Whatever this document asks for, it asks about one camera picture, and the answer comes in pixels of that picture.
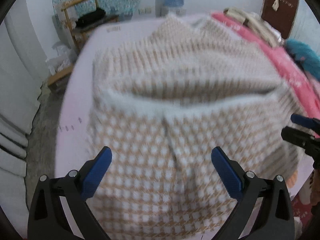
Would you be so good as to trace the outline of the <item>wall power socket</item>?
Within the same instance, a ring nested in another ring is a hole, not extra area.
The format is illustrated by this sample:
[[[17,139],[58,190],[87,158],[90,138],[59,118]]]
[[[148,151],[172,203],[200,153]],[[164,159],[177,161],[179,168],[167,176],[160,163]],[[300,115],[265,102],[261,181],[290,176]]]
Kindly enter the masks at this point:
[[[143,15],[143,14],[151,14],[152,13],[152,7],[145,7],[145,8],[140,8],[138,10],[139,14],[140,15]]]

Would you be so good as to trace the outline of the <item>black garment on chair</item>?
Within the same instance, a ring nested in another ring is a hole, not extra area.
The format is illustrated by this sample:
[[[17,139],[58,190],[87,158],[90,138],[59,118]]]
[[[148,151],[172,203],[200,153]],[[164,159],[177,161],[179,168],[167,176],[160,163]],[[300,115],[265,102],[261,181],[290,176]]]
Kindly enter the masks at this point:
[[[92,25],[95,22],[98,22],[99,20],[103,19],[106,15],[106,12],[104,9],[97,8],[95,11],[89,12],[87,14],[82,15],[77,21],[76,21],[76,28],[85,28],[89,25]]]

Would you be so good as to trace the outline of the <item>white water dispenser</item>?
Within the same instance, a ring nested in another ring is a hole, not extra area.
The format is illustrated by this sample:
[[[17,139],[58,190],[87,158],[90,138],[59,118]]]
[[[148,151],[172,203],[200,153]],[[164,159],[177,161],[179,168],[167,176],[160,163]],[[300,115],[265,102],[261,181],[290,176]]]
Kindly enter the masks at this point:
[[[161,17],[167,16],[167,14],[184,16],[186,14],[186,10],[183,7],[161,7]]]

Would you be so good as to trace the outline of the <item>white curtain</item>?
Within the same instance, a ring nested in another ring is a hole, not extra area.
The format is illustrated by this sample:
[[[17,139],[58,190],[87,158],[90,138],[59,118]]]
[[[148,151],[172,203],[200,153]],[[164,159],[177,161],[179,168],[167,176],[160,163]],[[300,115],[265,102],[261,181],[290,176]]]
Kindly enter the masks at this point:
[[[27,233],[27,136],[48,76],[46,55],[33,28],[27,0],[16,0],[1,22],[1,208],[21,235]]]

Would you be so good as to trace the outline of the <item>pink floral fleece blanket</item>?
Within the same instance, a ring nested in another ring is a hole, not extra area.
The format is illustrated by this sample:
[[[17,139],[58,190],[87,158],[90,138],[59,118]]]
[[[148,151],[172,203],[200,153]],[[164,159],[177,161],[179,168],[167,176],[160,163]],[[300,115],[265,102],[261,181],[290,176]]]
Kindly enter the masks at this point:
[[[251,30],[227,17],[223,12],[212,12],[211,16],[238,36],[248,42],[257,44],[274,64],[280,76],[293,88],[296,96],[298,96],[298,100],[306,111],[306,115],[319,119],[319,96],[313,90],[311,82],[283,48],[271,48]],[[310,204],[311,184],[313,182],[312,163],[313,159],[308,155],[304,155],[298,164],[296,172],[287,181],[290,195],[293,198],[293,213],[295,217],[300,218],[303,229],[307,227],[312,217],[312,205]]]

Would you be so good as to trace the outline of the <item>teal fleece garment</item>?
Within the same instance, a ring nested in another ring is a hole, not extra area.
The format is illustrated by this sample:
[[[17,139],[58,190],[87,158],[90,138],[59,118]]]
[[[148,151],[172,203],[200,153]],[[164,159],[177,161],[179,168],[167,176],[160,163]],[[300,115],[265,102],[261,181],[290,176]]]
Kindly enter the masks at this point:
[[[303,42],[288,39],[284,43],[286,52],[295,62],[319,81],[319,56]]]

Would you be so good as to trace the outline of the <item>beige and white clothes pile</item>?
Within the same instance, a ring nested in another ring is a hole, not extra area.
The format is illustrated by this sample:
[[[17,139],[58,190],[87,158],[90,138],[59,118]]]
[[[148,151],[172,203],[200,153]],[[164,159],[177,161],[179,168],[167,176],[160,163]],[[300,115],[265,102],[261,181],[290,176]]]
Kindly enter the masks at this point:
[[[224,15],[251,29],[272,48],[280,47],[284,44],[281,33],[274,29],[268,22],[263,20],[255,12],[245,12],[239,8],[230,7],[223,10]]]

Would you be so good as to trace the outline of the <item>white plastic bags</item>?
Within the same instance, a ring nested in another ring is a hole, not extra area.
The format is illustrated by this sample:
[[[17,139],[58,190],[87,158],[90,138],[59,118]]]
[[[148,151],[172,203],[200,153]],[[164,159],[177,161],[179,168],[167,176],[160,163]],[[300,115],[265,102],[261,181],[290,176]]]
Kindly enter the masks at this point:
[[[66,69],[71,64],[74,64],[78,57],[77,53],[73,49],[69,48],[62,42],[56,42],[53,45],[53,49],[56,50],[57,57],[46,60],[46,67],[48,68],[51,76]]]

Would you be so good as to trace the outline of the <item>dark red wooden door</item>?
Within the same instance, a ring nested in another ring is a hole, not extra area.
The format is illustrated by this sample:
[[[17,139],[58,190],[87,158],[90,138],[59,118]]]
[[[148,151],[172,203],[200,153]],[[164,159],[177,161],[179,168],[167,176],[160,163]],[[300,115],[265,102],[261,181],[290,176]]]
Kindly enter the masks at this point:
[[[299,0],[264,0],[261,18],[287,39],[291,32]]]

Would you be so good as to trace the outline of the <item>small wooden stool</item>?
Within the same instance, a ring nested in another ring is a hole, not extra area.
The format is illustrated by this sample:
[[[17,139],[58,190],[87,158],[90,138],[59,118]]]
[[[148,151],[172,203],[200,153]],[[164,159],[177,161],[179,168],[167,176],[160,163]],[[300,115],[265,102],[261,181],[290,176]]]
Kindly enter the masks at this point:
[[[65,92],[69,78],[71,77],[71,74],[73,72],[73,69],[74,69],[74,66],[70,65],[69,67],[61,70],[60,72],[52,75],[48,79],[47,86],[53,94],[58,95]]]

